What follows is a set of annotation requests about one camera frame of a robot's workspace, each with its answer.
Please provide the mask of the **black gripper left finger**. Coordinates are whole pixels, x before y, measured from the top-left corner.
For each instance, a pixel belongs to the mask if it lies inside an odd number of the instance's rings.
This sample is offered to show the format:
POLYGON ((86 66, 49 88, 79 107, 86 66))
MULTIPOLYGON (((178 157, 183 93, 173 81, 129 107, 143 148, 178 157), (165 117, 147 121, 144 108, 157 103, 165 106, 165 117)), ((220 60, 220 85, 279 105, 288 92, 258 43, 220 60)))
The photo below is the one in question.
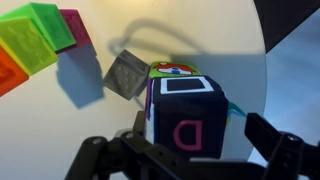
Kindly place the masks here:
POLYGON ((189 162, 143 136, 145 113, 120 136, 85 139, 65 180, 110 180, 121 172, 129 180, 261 180, 264 168, 246 161, 189 162))

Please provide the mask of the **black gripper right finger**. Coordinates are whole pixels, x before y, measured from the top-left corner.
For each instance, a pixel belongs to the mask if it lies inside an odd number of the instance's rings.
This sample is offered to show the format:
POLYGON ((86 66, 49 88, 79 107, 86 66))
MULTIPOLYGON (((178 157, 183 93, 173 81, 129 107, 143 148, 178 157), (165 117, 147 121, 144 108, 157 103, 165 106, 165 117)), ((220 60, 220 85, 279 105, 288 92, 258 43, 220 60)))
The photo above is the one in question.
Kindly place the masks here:
POLYGON ((289 132, 281 132, 257 113, 248 113, 245 135, 268 162, 263 180, 320 180, 320 146, 306 143, 289 132))

